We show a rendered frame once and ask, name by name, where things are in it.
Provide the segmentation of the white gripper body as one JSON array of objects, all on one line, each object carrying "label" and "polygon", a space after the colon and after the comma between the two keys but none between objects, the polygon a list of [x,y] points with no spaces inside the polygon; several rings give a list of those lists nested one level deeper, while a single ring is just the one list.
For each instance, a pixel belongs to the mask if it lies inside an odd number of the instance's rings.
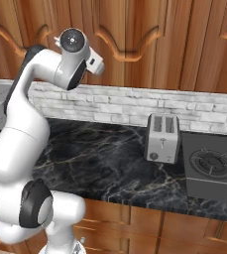
[{"label": "white gripper body", "polygon": [[103,57],[101,57],[100,55],[95,55],[94,67],[95,67],[95,74],[101,75],[103,73],[105,69]]}]

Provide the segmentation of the wooden base cabinet door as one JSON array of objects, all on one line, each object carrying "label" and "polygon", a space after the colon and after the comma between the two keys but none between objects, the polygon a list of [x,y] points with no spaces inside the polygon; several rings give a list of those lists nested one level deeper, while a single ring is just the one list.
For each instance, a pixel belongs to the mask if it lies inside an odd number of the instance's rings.
[{"label": "wooden base cabinet door", "polygon": [[73,230],[78,240],[85,238],[83,246],[87,254],[129,254],[130,240],[115,232],[82,226]]},{"label": "wooden base cabinet door", "polygon": [[162,238],[158,254],[227,254],[227,250]]}]

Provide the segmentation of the silver two-slot toaster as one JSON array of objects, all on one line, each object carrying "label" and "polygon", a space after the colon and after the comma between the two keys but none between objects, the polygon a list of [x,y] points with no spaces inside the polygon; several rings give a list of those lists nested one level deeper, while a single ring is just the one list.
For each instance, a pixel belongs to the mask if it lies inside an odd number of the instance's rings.
[{"label": "silver two-slot toaster", "polygon": [[179,143],[179,122],[176,116],[158,113],[149,116],[145,139],[147,161],[175,164]]}]

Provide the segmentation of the wooden drawer front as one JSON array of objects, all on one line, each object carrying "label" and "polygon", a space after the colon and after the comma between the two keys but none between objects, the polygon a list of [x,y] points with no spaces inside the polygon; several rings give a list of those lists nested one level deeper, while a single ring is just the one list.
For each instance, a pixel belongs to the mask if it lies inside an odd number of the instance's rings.
[{"label": "wooden drawer front", "polygon": [[82,225],[104,227],[118,231],[132,231],[131,207],[125,204],[86,199]]},{"label": "wooden drawer front", "polygon": [[161,212],[155,209],[131,207],[130,227],[134,233],[157,236],[161,222]]},{"label": "wooden drawer front", "polygon": [[227,248],[227,221],[167,212],[162,237],[203,246]]}]

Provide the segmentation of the grey gas hob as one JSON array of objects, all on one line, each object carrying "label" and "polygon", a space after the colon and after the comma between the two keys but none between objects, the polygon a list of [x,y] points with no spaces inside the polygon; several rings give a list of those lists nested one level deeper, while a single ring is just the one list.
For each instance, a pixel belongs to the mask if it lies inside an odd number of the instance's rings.
[{"label": "grey gas hob", "polygon": [[181,134],[187,195],[227,202],[227,135]]}]

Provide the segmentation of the wooden wall cabinet door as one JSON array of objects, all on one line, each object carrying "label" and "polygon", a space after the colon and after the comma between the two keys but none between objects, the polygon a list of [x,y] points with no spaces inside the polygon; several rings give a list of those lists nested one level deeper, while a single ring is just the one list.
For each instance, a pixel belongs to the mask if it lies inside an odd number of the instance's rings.
[{"label": "wooden wall cabinet door", "polygon": [[227,0],[193,0],[181,90],[227,93]]},{"label": "wooden wall cabinet door", "polygon": [[54,37],[69,25],[68,0],[0,0],[0,78],[16,76],[30,46],[58,53]]},{"label": "wooden wall cabinet door", "polygon": [[177,89],[192,0],[69,0],[71,25],[105,62],[88,84]]}]

